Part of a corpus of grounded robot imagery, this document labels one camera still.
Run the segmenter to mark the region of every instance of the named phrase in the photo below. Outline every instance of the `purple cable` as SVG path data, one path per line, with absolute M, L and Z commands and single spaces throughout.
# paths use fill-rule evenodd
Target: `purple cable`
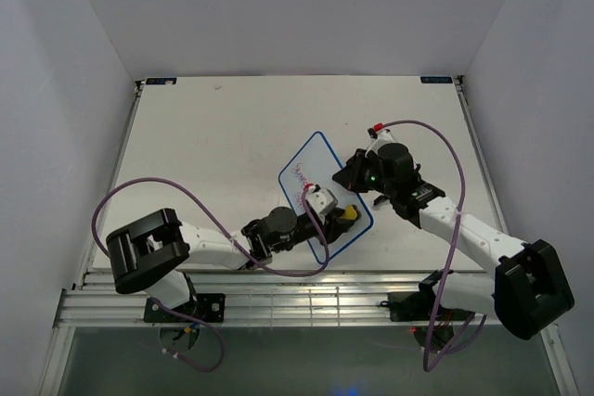
M 307 213 L 307 216 L 312 221 L 312 224 L 313 224 L 314 228 L 316 229 L 317 234 L 319 235 L 319 238 L 320 238 L 320 241 L 322 243 L 322 246 L 324 247 L 324 252 L 326 254 L 326 259 L 324 260 L 324 262 L 322 263 L 322 265 L 318 269 L 316 269 L 315 271 L 311 271 L 311 272 L 307 272 L 307 273 L 292 273 L 290 271 L 277 271 L 275 269 L 272 269 L 272 268 L 267 267 L 265 264 L 262 264 L 262 263 L 258 262 L 255 258 L 253 258 L 253 256 L 245 248 L 243 248 L 240 245 L 240 243 L 237 240 L 235 240 L 235 238 L 233 238 L 231 236 L 231 234 L 229 234 L 229 232 L 225 229 L 225 227 L 216 219 L 216 217 L 214 217 L 214 215 L 206 208 L 206 206 L 204 206 L 202 204 L 202 202 L 198 199 L 198 197 L 196 197 L 194 194 L 192 194 L 189 190 L 187 190 L 182 185 L 180 185 L 180 184 L 178 184 L 178 183 L 176 183 L 174 181 L 166 180 L 165 178 L 159 178 L 159 177 L 136 178 L 134 180 L 126 181 L 125 183 L 122 183 L 121 185 L 118 185 L 117 187 L 115 187 L 103 199 L 101 199 L 101 201 L 99 201 L 99 204 L 97 205 L 95 211 L 93 212 L 93 218 L 91 219 L 91 233 L 93 234 L 93 239 L 97 243 L 97 246 L 108 257 L 110 256 L 110 253 L 108 252 L 107 248 L 105 247 L 105 245 L 103 244 L 103 242 L 99 238 L 99 233 L 97 231 L 97 219 L 99 217 L 99 214 L 101 213 L 101 210 L 105 207 L 105 205 L 107 204 L 107 202 L 115 194 L 117 194 L 122 189 L 125 189 L 126 187 L 128 187 L 130 185 L 137 185 L 139 183 L 162 183 L 164 185 L 170 185 L 171 187 L 174 187 L 174 188 L 182 191 L 192 201 L 194 201 L 194 203 L 196 203 L 198 205 L 198 207 L 201 208 L 204 213 L 206 213 L 206 215 L 211 219 L 211 221 L 214 223 L 214 225 L 219 228 L 219 230 L 223 233 L 223 235 L 225 235 L 230 240 L 233 240 L 233 244 L 235 245 L 235 247 L 237 249 L 239 249 L 239 251 L 243 255 L 245 255 L 248 259 L 250 259 L 253 262 L 253 264 L 255 264 L 257 266 L 260 266 L 262 269 L 264 269 L 265 271 L 267 271 L 269 273 L 276 274 L 276 275 L 284 275 L 284 276 L 287 276 L 287 277 L 309 277 L 311 275 L 316 275 L 318 273 L 321 273 L 322 271 L 324 271 L 328 267 L 329 257 L 330 257 L 330 252 L 329 252 L 329 248 L 328 248 L 328 241 L 326 240 L 326 237 L 324 236 L 324 232 L 322 231 L 322 228 L 317 223 L 316 217 L 311 212 L 311 210 L 309 209 L 309 206 L 307 205 L 307 203 L 305 201 L 305 195 L 307 194 L 307 188 L 305 188 L 303 190 L 303 193 L 301 195 L 301 201 L 303 203 L 303 208 L 305 209 L 305 213 Z M 164 306 L 158 299 L 152 298 L 152 300 L 157 305 L 159 305 L 159 307 L 163 311 L 165 311 L 166 313 L 175 315 L 175 316 L 180 317 L 182 319 L 186 319 L 189 322 L 192 322 L 194 324 L 200 324 L 202 326 L 205 326 L 205 327 L 209 328 L 216 335 L 216 337 L 218 338 L 219 345 L 221 347 L 221 354 L 219 355 L 219 358 L 211 366 L 204 366 L 204 365 L 197 364 L 192 359 L 189 359 L 185 355 L 180 354 L 177 351 L 174 351 L 174 350 L 171 350 L 171 349 L 166 349 L 168 353 L 170 353 L 173 357 L 175 357 L 175 358 L 177 358 L 177 359 L 185 362 L 186 364 L 194 367 L 198 371 L 201 371 L 201 372 L 204 372 L 204 373 L 209 373 L 211 371 L 214 371 L 216 368 L 218 368 L 221 365 L 221 363 L 225 359 L 225 340 L 223 339 L 223 336 L 221 335 L 220 331 L 218 329 L 216 329 L 215 326 L 209 324 L 208 322 L 204 322 L 203 320 L 200 320 L 200 319 L 198 319 L 196 317 L 192 317 L 190 315 L 179 313 L 177 311 L 174 311 L 172 309 L 169 309 L 166 306 Z
M 204 204 L 202 204 L 202 202 L 198 199 L 198 197 L 196 197 L 189 190 L 187 190 L 182 185 L 176 183 L 175 181 L 166 180 L 165 178 L 152 177 L 152 176 L 148 176 L 148 177 L 144 177 L 144 178 L 136 178 L 134 180 L 126 181 L 125 183 L 118 185 L 116 188 L 111 190 L 101 201 L 99 201 L 99 204 L 97 205 L 97 208 L 95 209 L 95 212 L 93 212 L 93 218 L 91 219 L 91 232 L 93 233 L 93 239 L 95 240 L 95 242 L 97 243 L 99 248 L 103 251 L 103 253 L 105 255 L 107 255 L 108 257 L 110 256 L 110 254 L 108 253 L 108 250 L 106 249 L 105 245 L 99 239 L 99 233 L 97 231 L 97 219 L 99 218 L 99 214 L 101 213 L 101 210 L 103 209 L 103 207 L 107 204 L 107 202 L 115 194 L 120 192 L 122 189 L 129 187 L 130 185 L 137 185 L 139 183 L 161 183 L 164 185 L 170 185 L 171 187 L 174 187 L 177 190 L 180 190 L 181 192 L 186 194 L 192 201 L 194 201 L 194 203 L 199 208 L 202 209 L 202 211 L 206 214 L 206 216 L 211 219 L 211 221 L 214 223 L 214 225 L 219 229 L 219 231 L 221 231 L 221 233 L 223 233 L 224 236 L 226 236 L 229 240 L 233 240 L 233 245 L 243 255 L 245 255 L 248 259 L 250 259 L 253 262 L 253 264 L 264 269 L 268 273 L 282 275 L 284 277 L 311 277 L 312 275 L 321 273 L 328 267 L 328 263 L 330 260 L 330 251 L 328 248 L 328 242 L 326 241 L 326 238 L 324 237 L 324 232 L 322 231 L 322 228 L 319 227 L 319 224 L 316 221 L 316 217 L 310 211 L 309 206 L 307 206 L 305 203 L 305 194 L 307 193 L 307 189 L 305 189 L 303 191 L 302 197 L 301 197 L 303 207 L 305 208 L 305 213 L 307 213 L 307 216 L 312 221 L 312 224 L 314 225 L 314 228 L 316 229 L 317 234 L 319 235 L 322 246 L 324 247 L 324 254 L 326 257 L 325 257 L 324 261 L 322 262 L 321 266 L 319 268 L 317 268 L 315 271 L 308 271 L 305 273 L 294 273 L 291 271 L 278 271 L 276 269 L 269 268 L 265 264 L 256 260 L 245 248 L 243 248 L 240 245 L 240 243 L 235 238 L 233 238 L 231 236 L 231 234 L 229 234 L 229 232 L 225 229 L 225 227 L 216 219 L 216 217 L 208 210 L 208 208 L 206 206 L 204 206 Z
M 460 231 L 460 222 L 461 222 L 461 217 L 462 217 L 462 214 L 461 214 L 462 206 L 464 205 L 464 198 L 466 197 L 466 178 L 464 177 L 464 171 L 462 170 L 462 163 L 460 162 L 458 154 L 456 153 L 456 150 L 451 145 L 451 143 L 444 136 L 444 134 L 442 134 L 439 130 L 437 130 L 433 126 L 427 124 L 426 122 L 416 121 L 416 120 L 392 121 L 392 122 L 388 122 L 388 123 L 384 124 L 383 127 L 392 127 L 394 125 L 399 125 L 399 124 L 420 125 L 421 127 L 424 127 L 426 129 L 432 131 L 437 136 L 439 136 L 440 139 L 445 143 L 445 145 L 449 149 L 449 152 L 452 154 L 452 158 L 454 159 L 454 162 L 456 163 L 456 167 L 458 168 L 458 174 L 460 177 L 460 198 L 459 198 L 458 205 L 457 205 L 458 214 L 456 215 L 456 222 L 454 223 L 454 231 L 452 233 L 452 240 L 449 245 L 449 252 L 447 253 L 447 258 L 445 260 L 444 274 L 442 274 L 442 277 L 439 281 L 439 285 L 437 287 L 437 292 L 435 293 L 435 302 L 433 304 L 433 308 L 431 311 L 431 317 L 429 318 L 429 326 L 427 328 L 427 338 L 425 339 L 425 351 L 423 352 L 423 370 L 425 370 L 426 372 L 430 372 L 437 366 L 437 364 L 439 364 L 439 362 L 442 360 L 444 355 L 460 351 L 460 350 L 466 348 L 467 346 L 469 346 L 471 344 L 471 342 L 474 339 L 476 339 L 476 336 L 478 336 L 478 333 L 483 328 L 485 317 L 483 317 L 481 324 L 479 324 L 479 327 L 477 328 L 476 332 L 472 334 L 472 336 L 469 338 L 468 341 L 466 341 L 463 345 L 452 348 L 452 344 L 454 342 L 456 342 L 456 340 L 458 340 L 458 338 L 466 330 L 466 327 L 469 325 L 469 323 L 474 319 L 474 314 L 469 315 L 469 317 L 466 319 L 466 322 L 464 322 L 464 325 L 462 325 L 462 327 L 460 328 L 459 332 L 456 333 L 456 335 L 447 342 L 447 344 L 443 347 L 443 349 L 441 349 L 437 353 L 437 356 L 433 359 L 433 361 L 431 363 L 429 363 L 429 354 L 432 352 L 431 341 L 433 338 L 435 322 L 437 320 L 437 313 L 439 311 L 439 305 L 440 305 L 440 302 L 442 299 L 442 295 L 444 294 L 444 287 L 446 285 L 447 274 L 448 274 L 450 267 L 452 265 L 452 260 L 454 259 L 454 253 L 456 252 L 456 245 L 458 244 L 458 234 Z

